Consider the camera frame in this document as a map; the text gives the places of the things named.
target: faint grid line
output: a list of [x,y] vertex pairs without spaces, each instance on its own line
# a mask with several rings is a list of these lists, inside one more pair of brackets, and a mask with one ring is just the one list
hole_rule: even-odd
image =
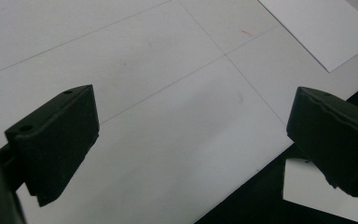
[[216,43],[216,41],[214,41],[214,39],[208,34],[208,32],[206,32],[206,30],[202,27],[202,25],[196,20],[196,18],[194,18],[193,14],[190,13],[189,10],[187,10],[187,8],[183,5],[183,3],[178,0],[179,4],[182,6],[182,8],[188,13],[188,15],[190,15],[190,17],[193,19],[193,21],[203,30],[203,32],[214,42],[214,44],[217,46],[218,49],[220,49],[220,51],[224,54],[225,52],[220,48],[220,46]]
[[47,49],[47,50],[42,51],[42,52],[40,52],[40,53],[38,53],[38,54],[36,54],[36,55],[34,55],[34,56],[31,56],[31,57],[29,57],[29,58],[27,58],[27,59],[21,60],[21,61],[19,61],[19,62],[17,62],[17,63],[13,63],[13,64],[11,64],[11,65],[9,65],[9,66],[6,66],[6,67],[0,69],[0,72],[1,72],[1,71],[4,71],[4,70],[6,70],[6,69],[8,69],[9,67],[15,66],[15,65],[17,65],[17,64],[19,64],[19,63],[26,62],[26,61],[28,61],[28,60],[30,60],[30,59],[33,59],[34,57],[37,57],[37,56],[42,55],[42,54],[44,54],[44,53],[47,53],[47,52],[49,52],[49,51],[51,51],[51,50],[57,49],[57,48],[59,48],[59,47],[61,47],[61,46],[63,46],[63,45],[69,44],[69,43],[71,43],[72,41],[78,40],[78,39],[83,38],[83,37],[85,37],[85,36],[87,36],[87,35],[92,35],[92,34],[98,32],[98,31],[101,31],[101,30],[103,30],[103,29],[105,29],[105,28],[107,28],[107,27],[109,27],[109,26],[112,26],[112,25],[118,23],[118,22],[121,22],[121,21],[124,21],[124,20],[126,20],[126,19],[135,17],[135,16],[137,16],[137,15],[140,15],[140,14],[142,14],[142,13],[148,11],[148,10],[151,10],[151,9],[153,9],[153,8],[155,8],[155,7],[159,7],[159,6],[162,6],[162,5],[164,5],[164,4],[168,4],[168,3],[171,2],[171,1],[172,1],[172,0],[168,0],[168,1],[166,1],[166,2],[163,2],[163,3],[158,4],[158,5],[156,5],[156,6],[153,6],[153,7],[147,8],[147,9],[145,9],[145,10],[142,10],[142,11],[136,13],[136,14],[130,15],[130,16],[128,16],[128,17],[125,17],[125,18],[123,18],[123,19],[121,19],[121,20],[114,21],[114,22],[112,22],[112,23],[110,23],[110,24],[107,24],[107,25],[101,27],[101,28],[98,28],[98,29],[96,29],[96,30],[94,30],[94,31],[91,31],[91,32],[89,32],[89,33],[86,33],[85,35],[78,36],[78,37],[76,37],[76,38],[74,38],[74,39],[72,39],[72,40],[66,41],[66,42],[64,42],[64,43],[62,43],[62,44],[60,44],[60,45],[58,45],[58,46],[55,46],[55,47],[53,47],[53,48],[51,48],[51,49]]
[[264,103],[269,107],[269,109],[272,111],[272,113],[275,114],[275,116],[281,121],[281,123],[286,126],[286,124],[283,122],[283,120],[281,119],[281,117],[279,117],[279,115],[275,112],[274,109],[272,109],[272,107],[269,105],[269,103],[267,103],[266,99],[264,99],[264,97],[260,94],[260,92],[258,92],[258,90],[255,88],[255,86],[246,78],[246,76],[241,72],[241,70],[237,67],[237,65],[235,65],[234,62],[231,61],[231,59],[226,55],[226,57],[228,58],[228,60],[234,65],[234,67],[237,69],[238,72],[241,73],[241,75],[243,76],[243,78],[245,78],[245,80],[249,83],[249,85],[251,85],[251,87],[255,90],[255,92],[257,93],[257,95],[264,101]]
[[268,33],[269,31],[271,31],[271,30],[273,30],[273,29],[275,29],[275,28],[277,28],[277,27],[279,27],[279,25],[275,25],[275,26],[269,28],[267,31],[261,33],[260,35],[256,36],[255,38],[252,38],[251,40],[249,40],[249,41],[247,41],[247,42],[245,42],[245,43],[239,45],[237,48],[235,48],[235,49],[229,51],[226,55],[228,55],[228,54],[234,52],[234,51],[237,50],[237,49],[240,49],[242,46],[245,46],[245,45],[251,43],[252,41],[257,40],[258,37],[261,37],[262,35],[265,35],[265,34]]
[[190,77],[191,75],[195,74],[196,72],[198,72],[198,71],[201,70],[202,68],[204,68],[204,67],[210,65],[211,63],[216,62],[217,60],[219,60],[219,59],[221,59],[221,58],[223,58],[223,57],[226,57],[226,55],[219,56],[219,57],[217,57],[216,59],[212,60],[210,63],[207,63],[207,64],[203,65],[202,67],[198,68],[197,70],[195,70],[195,71],[193,71],[193,72],[191,72],[191,73],[185,75],[184,77],[181,77],[181,78],[177,79],[176,81],[174,81],[173,83],[169,84],[168,86],[162,88],[161,90],[156,91],[155,93],[153,93],[153,94],[151,94],[151,95],[145,97],[143,100],[139,101],[138,103],[135,103],[135,104],[131,105],[130,107],[127,107],[126,109],[124,109],[124,110],[118,112],[117,114],[115,114],[115,115],[112,116],[111,118],[109,118],[109,119],[107,119],[107,120],[104,120],[103,122],[100,123],[100,125],[103,125],[103,124],[106,123],[107,121],[109,121],[109,120],[111,120],[111,119],[114,119],[115,117],[119,116],[120,114],[122,114],[122,113],[124,113],[124,112],[130,110],[131,108],[133,108],[133,107],[135,107],[136,105],[142,103],[143,101],[146,101],[147,99],[153,97],[154,95],[156,95],[156,94],[158,94],[158,93],[160,93],[160,92],[162,92],[162,91],[168,89],[170,86],[173,86],[174,84],[176,84],[176,83],[182,81],[183,79],[185,79],[185,78],[187,78],[187,77]]
[[191,16],[191,18],[193,18],[193,20],[196,22],[196,24],[203,30],[203,32],[214,42],[214,44],[220,49],[220,51],[224,54],[223,57],[226,57],[233,65],[234,67],[237,69],[238,72],[240,72],[240,74],[243,76],[243,78],[245,78],[245,80],[249,83],[249,85],[251,85],[251,87],[255,90],[255,92],[257,93],[257,95],[264,101],[264,103],[269,107],[269,109],[272,111],[272,113],[275,114],[275,116],[281,121],[281,123],[283,125],[284,122],[283,120],[278,116],[278,114],[275,112],[275,110],[272,109],[272,107],[269,105],[269,103],[266,101],[266,99],[264,99],[264,97],[260,94],[260,92],[257,91],[257,89],[255,88],[254,85],[252,85],[252,83],[245,77],[245,75],[240,71],[240,69],[237,67],[237,65],[235,65],[234,62],[231,61],[231,59],[227,56],[229,53],[235,51],[236,49],[239,49],[241,48],[242,46],[245,46],[249,43],[251,43],[252,41],[256,40],[258,37],[268,33],[269,31],[277,28],[277,25],[271,27],[270,29],[268,29],[267,31],[263,32],[261,35],[258,35],[256,36],[255,38],[252,38],[251,40],[239,45],[237,48],[235,48],[234,50],[228,52],[228,53],[225,53],[221,48],[220,46],[214,41],[214,39],[208,34],[208,32],[206,32],[206,30],[202,27],[202,25],[196,20],[196,18],[194,18],[194,16],[187,10],[187,8],[182,4],[182,2],[180,0],[178,0],[178,2],[180,3],[180,5],[185,9],[185,11]]

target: red mark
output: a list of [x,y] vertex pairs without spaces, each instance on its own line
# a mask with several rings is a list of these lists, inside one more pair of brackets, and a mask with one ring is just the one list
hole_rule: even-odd
[[252,35],[251,33],[249,33],[249,32],[246,32],[246,31],[244,31],[244,30],[242,30],[242,32],[245,33],[245,34],[247,34],[247,35],[250,36],[250,37],[253,37],[253,35]]

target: white card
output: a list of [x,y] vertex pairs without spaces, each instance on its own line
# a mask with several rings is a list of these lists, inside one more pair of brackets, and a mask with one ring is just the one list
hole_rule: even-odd
[[358,11],[345,0],[259,0],[331,72],[358,54]]
[[312,162],[300,159],[286,161],[283,198],[358,222],[358,198],[330,186]]

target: white paper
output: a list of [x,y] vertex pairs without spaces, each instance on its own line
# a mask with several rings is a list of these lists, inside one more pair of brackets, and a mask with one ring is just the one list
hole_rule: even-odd
[[345,0],[259,0],[331,72],[358,54],[358,11]]
[[300,159],[286,161],[283,198],[358,222],[358,198],[330,186],[312,162]]

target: screw hole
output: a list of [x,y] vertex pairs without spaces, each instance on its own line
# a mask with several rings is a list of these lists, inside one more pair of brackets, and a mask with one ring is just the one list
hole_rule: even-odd
[[33,129],[34,126],[32,125],[25,125],[25,126],[22,126],[20,127],[20,132],[28,132],[28,131],[31,131],[31,129]]

